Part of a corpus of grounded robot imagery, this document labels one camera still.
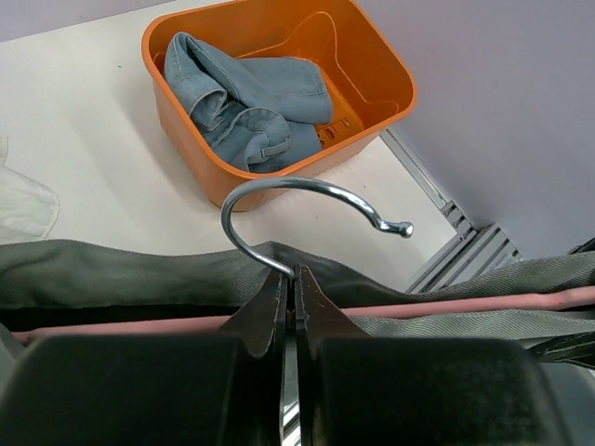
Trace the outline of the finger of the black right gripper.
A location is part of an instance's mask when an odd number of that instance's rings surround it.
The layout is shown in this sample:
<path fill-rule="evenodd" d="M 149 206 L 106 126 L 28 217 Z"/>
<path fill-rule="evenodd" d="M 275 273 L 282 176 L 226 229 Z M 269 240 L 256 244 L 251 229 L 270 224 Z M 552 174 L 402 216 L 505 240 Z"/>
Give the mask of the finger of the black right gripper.
<path fill-rule="evenodd" d="M 549 362 L 594 368 L 594 242 L 564 256 L 533 260 L 524 274 L 525 290 L 540 295 L 530 311 L 532 350 Z"/>

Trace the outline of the blue denim skirt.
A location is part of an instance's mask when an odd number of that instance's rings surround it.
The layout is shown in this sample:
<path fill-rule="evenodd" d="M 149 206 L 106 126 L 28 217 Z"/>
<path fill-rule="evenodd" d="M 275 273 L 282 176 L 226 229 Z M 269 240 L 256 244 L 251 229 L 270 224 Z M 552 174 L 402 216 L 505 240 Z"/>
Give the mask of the blue denim skirt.
<path fill-rule="evenodd" d="M 213 152 L 265 174 L 320 153 L 334 106 L 320 68 L 292 57 L 235 59 L 189 33 L 169 42 L 164 78 Z"/>

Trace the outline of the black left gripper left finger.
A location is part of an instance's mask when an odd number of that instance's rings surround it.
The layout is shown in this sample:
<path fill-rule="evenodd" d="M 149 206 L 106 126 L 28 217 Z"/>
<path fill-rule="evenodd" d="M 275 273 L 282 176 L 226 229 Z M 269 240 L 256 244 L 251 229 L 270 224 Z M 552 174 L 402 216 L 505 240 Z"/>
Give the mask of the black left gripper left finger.
<path fill-rule="evenodd" d="M 288 291 L 269 275 L 215 332 L 36 342 L 2 391 L 2 443 L 280 444 Z"/>

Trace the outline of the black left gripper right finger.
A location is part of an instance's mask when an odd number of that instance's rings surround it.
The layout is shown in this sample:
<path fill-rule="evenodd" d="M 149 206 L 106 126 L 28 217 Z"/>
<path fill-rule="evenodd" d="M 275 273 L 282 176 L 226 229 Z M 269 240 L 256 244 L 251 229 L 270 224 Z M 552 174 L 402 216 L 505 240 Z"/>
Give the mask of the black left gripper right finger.
<path fill-rule="evenodd" d="M 368 335 L 297 269 L 305 445 L 566 445 L 537 361 L 497 339 Z"/>

